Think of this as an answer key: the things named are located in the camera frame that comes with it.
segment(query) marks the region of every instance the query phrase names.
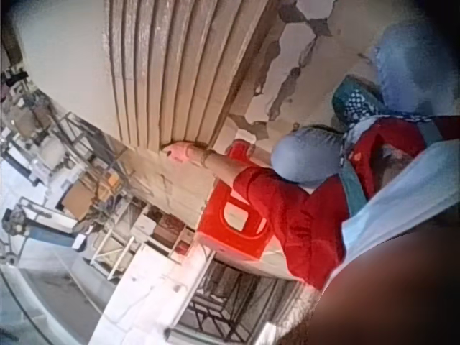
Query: red shirt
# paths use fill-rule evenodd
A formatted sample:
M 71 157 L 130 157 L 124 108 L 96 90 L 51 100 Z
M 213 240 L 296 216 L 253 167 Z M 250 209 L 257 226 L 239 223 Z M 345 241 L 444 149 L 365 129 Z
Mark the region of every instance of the red shirt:
M 438 117 L 435 123 L 445 140 L 460 138 L 460 116 Z M 417 126 L 403 120 L 380 119 L 363 133 L 354 145 L 351 164 L 368 199 L 376 193 L 371 157 L 384 144 L 412 157 L 426 148 Z M 290 272 L 322 289 L 345 255 L 341 224 L 349 212 L 339 177 L 328 178 L 310 195 L 271 169 L 248 167 L 233 187 L 267 219 Z

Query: teal strap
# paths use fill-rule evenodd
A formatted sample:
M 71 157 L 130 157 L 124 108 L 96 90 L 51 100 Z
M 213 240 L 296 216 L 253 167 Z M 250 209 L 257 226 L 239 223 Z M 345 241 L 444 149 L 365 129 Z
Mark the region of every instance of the teal strap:
M 339 177 L 342 182 L 342 187 L 344 188 L 351 218 L 366 205 L 367 199 L 362 190 L 358 175 L 351 166 L 350 161 L 345 160 L 344 166 L 339 172 Z
M 418 122 L 417 127 L 425 140 L 426 147 L 443 141 L 443 136 L 434 122 Z

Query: woman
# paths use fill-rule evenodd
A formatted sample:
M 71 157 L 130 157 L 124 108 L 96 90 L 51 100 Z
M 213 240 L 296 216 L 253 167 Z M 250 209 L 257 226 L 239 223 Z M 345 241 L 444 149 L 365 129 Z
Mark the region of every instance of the woman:
M 444 116 L 454 111 L 454 62 L 430 27 L 389 28 L 375 60 L 383 103 L 349 80 L 340 87 L 347 98 L 334 102 L 351 127 L 343 147 L 340 134 L 301 129 L 274 149 L 274 170 L 189 143 L 167 148 L 248 200 L 280 240 L 291 273 L 319 290 L 356 239 L 342 234 L 342 223 L 431 144 L 460 137 L 459 117 Z M 319 187 L 310 195 L 299 184 Z

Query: red plastic container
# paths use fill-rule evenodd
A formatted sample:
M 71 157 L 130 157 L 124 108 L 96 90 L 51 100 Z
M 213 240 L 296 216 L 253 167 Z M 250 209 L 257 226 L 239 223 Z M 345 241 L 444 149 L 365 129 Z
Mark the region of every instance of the red plastic container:
M 235 140 L 227 156 L 235 160 L 252 163 L 248 156 L 251 144 L 244 140 Z M 198 226 L 198 240 L 207 247 L 234 259 L 259 260 L 273 232 L 266 223 L 257 232 L 264 219 L 250 205 L 231 196 L 232 189 L 218 181 Z M 230 203 L 247 212 L 247 219 L 242 230 L 231 226 L 224 216 L 224 210 Z

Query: hand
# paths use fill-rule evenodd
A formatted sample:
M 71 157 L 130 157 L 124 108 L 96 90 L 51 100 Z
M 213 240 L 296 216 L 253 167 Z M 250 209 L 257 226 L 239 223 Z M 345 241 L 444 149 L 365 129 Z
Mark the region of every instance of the hand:
M 166 146 L 163 152 L 166 152 L 170 159 L 184 163 L 190 161 L 189 151 L 191 147 L 193 147 L 191 142 L 176 142 Z

